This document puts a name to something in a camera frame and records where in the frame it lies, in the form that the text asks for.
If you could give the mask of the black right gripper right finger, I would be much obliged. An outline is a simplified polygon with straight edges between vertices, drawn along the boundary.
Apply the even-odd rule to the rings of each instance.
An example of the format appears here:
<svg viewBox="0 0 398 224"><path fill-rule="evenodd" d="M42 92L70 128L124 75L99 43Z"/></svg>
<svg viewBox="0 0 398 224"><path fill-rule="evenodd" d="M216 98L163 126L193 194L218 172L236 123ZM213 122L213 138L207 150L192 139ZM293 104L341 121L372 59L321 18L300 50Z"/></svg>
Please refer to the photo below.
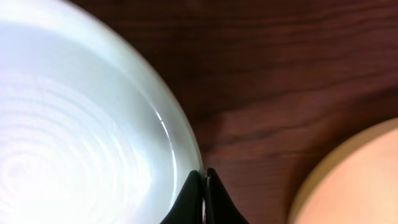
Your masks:
<svg viewBox="0 0 398 224"><path fill-rule="evenodd" d="M207 168L205 216L206 224L249 224L236 208L213 168Z"/></svg>

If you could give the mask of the yellow plate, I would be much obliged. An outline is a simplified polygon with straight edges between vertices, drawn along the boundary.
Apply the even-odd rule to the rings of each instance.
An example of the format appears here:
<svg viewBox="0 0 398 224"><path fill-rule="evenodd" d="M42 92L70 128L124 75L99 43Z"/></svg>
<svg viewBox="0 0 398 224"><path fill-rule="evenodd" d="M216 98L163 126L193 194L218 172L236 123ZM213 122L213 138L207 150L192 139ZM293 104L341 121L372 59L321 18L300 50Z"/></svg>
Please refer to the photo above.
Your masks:
<svg viewBox="0 0 398 224"><path fill-rule="evenodd" d="M288 223L397 223L397 119L340 144L299 188Z"/></svg>

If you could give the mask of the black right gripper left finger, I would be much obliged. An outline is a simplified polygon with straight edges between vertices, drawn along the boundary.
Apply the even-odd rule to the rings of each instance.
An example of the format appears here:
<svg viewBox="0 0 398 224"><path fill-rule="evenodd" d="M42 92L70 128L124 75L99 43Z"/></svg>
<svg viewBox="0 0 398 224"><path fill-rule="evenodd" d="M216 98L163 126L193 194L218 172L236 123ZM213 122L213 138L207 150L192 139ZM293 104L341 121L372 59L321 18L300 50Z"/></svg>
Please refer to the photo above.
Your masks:
<svg viewBox="0 0 398 224"><path fill-rule="evenodd" d="M203 197L201 176L197 170L189 173L172 208L160 224L202 224Z"/></svg>

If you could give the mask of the pale green plate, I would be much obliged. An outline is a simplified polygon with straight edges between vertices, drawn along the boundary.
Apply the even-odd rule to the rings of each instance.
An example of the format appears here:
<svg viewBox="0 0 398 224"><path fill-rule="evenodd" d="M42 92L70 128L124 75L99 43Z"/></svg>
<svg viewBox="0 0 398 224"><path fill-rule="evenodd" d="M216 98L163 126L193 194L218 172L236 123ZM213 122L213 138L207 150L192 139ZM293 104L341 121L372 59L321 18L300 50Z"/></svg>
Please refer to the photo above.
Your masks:
<svg viewBox="0 0 398 224"><path fill-rule="evenodd" d="M160 223L192 129L157 72L69 1L1 2L1 222Z"/></svg>

